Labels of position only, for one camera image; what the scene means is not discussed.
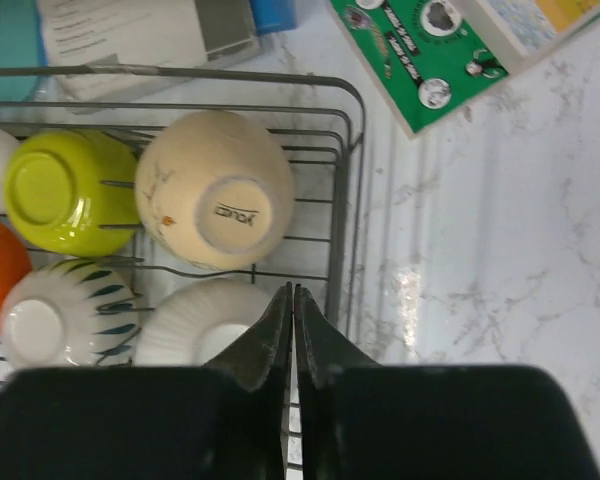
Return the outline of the grey wire dish rack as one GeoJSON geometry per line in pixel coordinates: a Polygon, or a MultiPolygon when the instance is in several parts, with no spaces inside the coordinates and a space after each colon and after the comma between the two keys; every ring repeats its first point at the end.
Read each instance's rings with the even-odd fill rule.
{"type": "MultiPolygon", "coordinates": [[[[306,288],[316,301],[323,316],[340,333],[350,322],[351,294],[354,275],[351,265],[355,260],[358,236],[358,209],[350,196],[358,191],[362,179],[365,125],[353,122],[342,109],[327,105],[301,107],[276,104],[273,100],[257,103],[250,98],[232,101],[234,92],[245,92],[251,83],[261,83],[265,90],[274,90],[280,84],[309,87],[328,87],[350,91],[349,82],[315,75],[287,73],[260,73],[194,68],[115,65],[74,66],[40,68],[0,69],[0,77],[41,77],[57,82],[64,76],[80,76],[109,79],[200,79],[212,86],[211,92],[200,92],[184,102],[131,102],[122,100],[75,101],[59,100],[52,95],[30,98],[25,101],[0,101],[0,127],[18,139],[62,128],[74,129],[70,120],[73,113],[85,116],[85,127],[100,130],[120,140],[134,152],[144,149],[178,113],[201,111],[230,111],[249,113],[256,117],[266,114],[323,115],[342,119],[342,130],[328,126],[313,129],[276,127],[272,133],[290,155],[291,165],[298,179],[310,174],[330,171],[331,192],[327,196],[309,198],[295,197],[297,216],[293,227],[282,244],[266,261],[258,261],[247,267],[227,270],[230,279],[250,280],[254,285],[265,287],[272,297],[283,286],[293,292],[291,355],[295,352],[294,293],[297,287],[306,288]]],[[[0,376],[0,387],[14,374],[0,376]]],[[[286,390],[287,411],[283,419],[283,450],[287,472],[286,454],[291,408],[290,375],[286,390]]]]}

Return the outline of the beige bird pattern bowl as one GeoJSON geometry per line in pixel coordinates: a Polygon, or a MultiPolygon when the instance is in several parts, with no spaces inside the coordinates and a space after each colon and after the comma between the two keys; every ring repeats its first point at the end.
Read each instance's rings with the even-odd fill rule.
{"type": "Polygon", "coordinates": [[[187,114],[156,135],[139,158],[134,194],[156,243],[212,270],[262,260],[295,208],[282,147],[261,124],[227,111],[187,114]]]}

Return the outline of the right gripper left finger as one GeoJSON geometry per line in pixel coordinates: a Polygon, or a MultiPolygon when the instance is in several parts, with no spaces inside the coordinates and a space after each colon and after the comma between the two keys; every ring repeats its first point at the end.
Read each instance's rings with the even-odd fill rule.
{"type": "Polygon", "coordinates": [[[0,387],[0,479],[281,479],[293,292],[200,367],[57,367],[0,387]]]}

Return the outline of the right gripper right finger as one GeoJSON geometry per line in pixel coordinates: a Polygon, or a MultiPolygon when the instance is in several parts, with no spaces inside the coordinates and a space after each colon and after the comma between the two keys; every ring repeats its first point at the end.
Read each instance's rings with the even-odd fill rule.
{"type": "Polygon", "coordinates": [[[307,479],[597,479],[559,384],[527,365],[383,366],[294,293],[307,479]]]}

